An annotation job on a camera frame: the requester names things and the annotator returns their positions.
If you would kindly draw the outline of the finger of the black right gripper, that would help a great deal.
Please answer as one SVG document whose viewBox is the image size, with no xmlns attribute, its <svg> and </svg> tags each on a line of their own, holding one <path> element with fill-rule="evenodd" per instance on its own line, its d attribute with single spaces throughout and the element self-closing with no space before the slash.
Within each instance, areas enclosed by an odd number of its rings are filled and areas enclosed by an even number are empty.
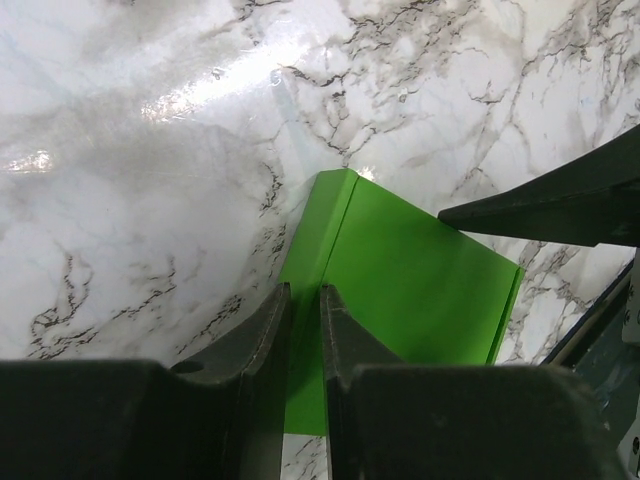
<svg viewBox="0 0 640 480">
<path fill-rule="evenodd" d="M 466 232 L 579 246 L 639 244 L 639 128 L 510 191 L 442 210 Z"/>
</svg>

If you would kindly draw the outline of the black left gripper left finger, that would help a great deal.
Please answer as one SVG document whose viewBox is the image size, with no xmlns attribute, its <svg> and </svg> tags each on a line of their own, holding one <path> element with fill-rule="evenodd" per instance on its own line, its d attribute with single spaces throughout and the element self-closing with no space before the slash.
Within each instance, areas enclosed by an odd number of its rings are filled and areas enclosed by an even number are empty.
<svg viewBox="0 0 640 480">
<path fill-rule="evenodd" d="M 277 479 L 292 332 L 291 289 L 170 371 L 195 389 L 185 438 L 198 479 Z"/>
</svg>

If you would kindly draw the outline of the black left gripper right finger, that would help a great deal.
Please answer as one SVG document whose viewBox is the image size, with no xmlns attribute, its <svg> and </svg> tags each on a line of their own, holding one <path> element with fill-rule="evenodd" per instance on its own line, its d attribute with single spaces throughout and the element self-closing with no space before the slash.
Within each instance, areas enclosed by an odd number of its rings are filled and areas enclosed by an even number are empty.
<svg viewBox="0 0 640 480">
<path fill-rule="evenodd" d="M 399 364 L 401 359 L 350 313 L 338 289 L 324 285 L 319 297 L 331 479 L 360 476 L 357 422 L 350 387 L 360 365 Z"/>
</svg>

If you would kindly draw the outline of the green paper box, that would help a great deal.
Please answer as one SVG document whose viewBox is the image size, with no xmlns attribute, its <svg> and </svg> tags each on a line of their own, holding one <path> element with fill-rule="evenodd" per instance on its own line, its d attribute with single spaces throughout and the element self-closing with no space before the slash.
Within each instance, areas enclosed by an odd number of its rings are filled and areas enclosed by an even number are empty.
<svg viewBox="0 0 640 480">
<path fill-rule="evenodd" d="M 319 292 L 336 287 L 353 317 L 402 360 L 494 363 L 522 269 L 349 169 L 313 183 L 279 279 L 293 331 L 285 430 L 322 436 Z"/>
</svg>

